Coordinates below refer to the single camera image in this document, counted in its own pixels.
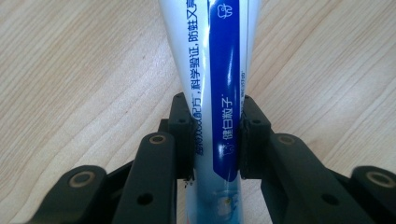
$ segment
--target blue stripe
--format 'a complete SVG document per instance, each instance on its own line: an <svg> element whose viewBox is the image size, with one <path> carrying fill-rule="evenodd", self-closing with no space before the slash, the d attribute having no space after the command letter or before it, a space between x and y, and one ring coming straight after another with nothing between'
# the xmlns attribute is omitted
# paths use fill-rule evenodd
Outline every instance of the blue stripe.
<svg viewBox="0 0 396 224"><path fill-rule="evenodd" d="M234 181L240 111L239 1L210 0L209 4L213 169Z"/></svg>

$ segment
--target light wooden surface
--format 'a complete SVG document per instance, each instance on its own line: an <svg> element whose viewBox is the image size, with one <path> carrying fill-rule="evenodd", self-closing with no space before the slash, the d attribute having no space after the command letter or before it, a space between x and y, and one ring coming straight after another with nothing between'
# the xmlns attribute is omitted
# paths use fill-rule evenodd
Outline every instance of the light wooden surface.
<svg viewBox="0 0 396 224"><path fill-rule="evenodd" d="M264 1L251 68L276 132L343 175L396 172L396 1ZM0 223L73 167L132 160L180 91L156 1L1 1ZM243 185L246 223L269 223L260 182Z"/></svg>

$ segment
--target toothpaste tube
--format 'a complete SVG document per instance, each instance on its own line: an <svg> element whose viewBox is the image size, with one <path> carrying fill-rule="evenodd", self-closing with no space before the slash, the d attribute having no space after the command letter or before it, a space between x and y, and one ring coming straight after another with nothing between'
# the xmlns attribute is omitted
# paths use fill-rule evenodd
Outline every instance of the toothpaste tube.
<svg viewBox="0 0 396 224"><path fill-rule="evenodd" d="M197 120L187 223L243 223L238 126L260 0L160 0L177 70Z"/></svg>

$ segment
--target wood grain surface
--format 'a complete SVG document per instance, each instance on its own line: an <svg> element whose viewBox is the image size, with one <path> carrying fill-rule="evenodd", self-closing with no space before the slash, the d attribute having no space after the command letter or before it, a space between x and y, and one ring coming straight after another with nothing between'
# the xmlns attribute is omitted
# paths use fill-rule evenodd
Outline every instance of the wood grain surface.
<svg viewBox="0 0 396 224"><path fill-rule="evenodd" d="M0 1L0 223L74 167L132 160L180 91L156 1ZM264 1L247 94L327 167L396 173L396 1ZM271 222L259 181L243 197ZM182 223L182 182L177 204Z"/></svg>

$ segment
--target tooth logo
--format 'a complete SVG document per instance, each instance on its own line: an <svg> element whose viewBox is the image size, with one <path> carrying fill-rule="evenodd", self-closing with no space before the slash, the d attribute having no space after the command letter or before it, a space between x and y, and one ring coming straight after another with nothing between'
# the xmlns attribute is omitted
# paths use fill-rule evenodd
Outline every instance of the tooth logo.
<svg viewBox="0 0 396 224"><path fill-rule="evenodd" d="M231 17L233 15L233 8L227 6L225 4L218 6L218 16L220 18L226 19L227 17Z"/></svg>
<svg viewBox="0 0 396 224"><path fill-rule="evenodd" d="M233 145L221 146L219 149L220 149L221 157L233 154L233 152L234 152L234 146Z"/></svg>

